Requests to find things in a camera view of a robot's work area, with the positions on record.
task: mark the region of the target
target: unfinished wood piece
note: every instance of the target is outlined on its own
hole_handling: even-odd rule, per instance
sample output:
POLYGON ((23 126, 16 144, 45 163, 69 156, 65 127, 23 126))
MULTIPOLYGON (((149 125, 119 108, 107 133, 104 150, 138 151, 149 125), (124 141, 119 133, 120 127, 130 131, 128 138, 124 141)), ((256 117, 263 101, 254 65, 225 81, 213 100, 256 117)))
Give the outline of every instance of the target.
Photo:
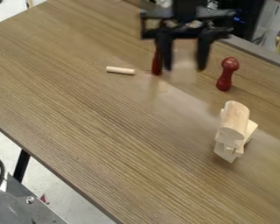
POLYGON ((129 75, 133 75, 136 73, 135 69, 116 67, 116 66, 107 66, 106 71, 107 71, 107 73, 129 74, 129 75))
POLYGON ((249 113, 249 109, 243 104, 227 101, 215 140, 231 148, 239 147, 246 134, 249 113))
MULTIPOLYGON (((224 112, 224 108, 222 108, 221 111, 220 111, 220 119, 222 119, 223 112, 224 112)), ((215 140, 220 138, 219 134, 220 134, 220 132, 219 132, 219 130, 217 130, 217 133, 216 133, 216 136, 215 136, 215 140)), ((239 145, 239 147, 240 147, 240 145, 242 144, 242 140, 236 140, 236 141, 233 141, 230 144, 236 144, 236 145, 239 145)), ((230 147, 230 146, 224 144, 224 150, 225 151, 228 151, 228 152, 231 152, 231 153, 235 153, 235 149, 236 149, 235 147, 230 147)))
POLYGON ((236 155, 233 152, 226 151, 224 148, 225 145, 223 143, 216 143, 213 152, 229 163, 233 163, 236 159, 236 155))
POLYGON ((234 154, 238 158, 241 158, 244 155, 244 146, 246 143, 248 143, 251 140, 252 134, 256 131, 257 127, 258 127, 257 123, 255 123, 251 120, 248 120, 245 138, 244 138, 242 144, 240 145, 240 147, 238 147, 234 152, 234 154))
POLYGON ((33 4, 33 0, 27 0, 26 2, 28 3, 29 8, 31 8, 31 7, 33 7, 33 6, 34 6, 34 4, 33 4))

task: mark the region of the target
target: table surface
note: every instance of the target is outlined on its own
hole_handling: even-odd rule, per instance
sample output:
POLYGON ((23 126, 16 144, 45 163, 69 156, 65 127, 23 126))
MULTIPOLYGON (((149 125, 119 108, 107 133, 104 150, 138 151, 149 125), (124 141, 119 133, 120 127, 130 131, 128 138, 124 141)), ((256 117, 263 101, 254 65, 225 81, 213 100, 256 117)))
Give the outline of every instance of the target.
POLYGON ((280 223, 280 67, 217 43, 202 73, 151 76, 137 8, 54 0, 0 24, 0 129, 123 223, 280 223), (221 61, 241 69, 220 92, 221 61), (132 67, 136 76, 105 73, 132 67), (233 164, 213 153, 220 109, 259 130, 233 164))

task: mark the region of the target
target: red chess piece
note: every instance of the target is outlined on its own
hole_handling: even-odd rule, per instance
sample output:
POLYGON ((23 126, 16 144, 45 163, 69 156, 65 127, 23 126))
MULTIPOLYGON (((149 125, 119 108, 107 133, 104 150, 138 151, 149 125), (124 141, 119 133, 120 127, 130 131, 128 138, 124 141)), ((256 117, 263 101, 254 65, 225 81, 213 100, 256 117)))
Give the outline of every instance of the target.
POLYGON ((216 87, 221 91, 228 91, 232 86, 232 75, 239 69, 239 61, 229 57, 222 61, 223 73, 217 81, 216 87))
POLYGON ((156 47, 155 56, 153 57, 152 60, 151 72, 155 75, 160 75, 162 73, 162 62, 157 47, 156 47))

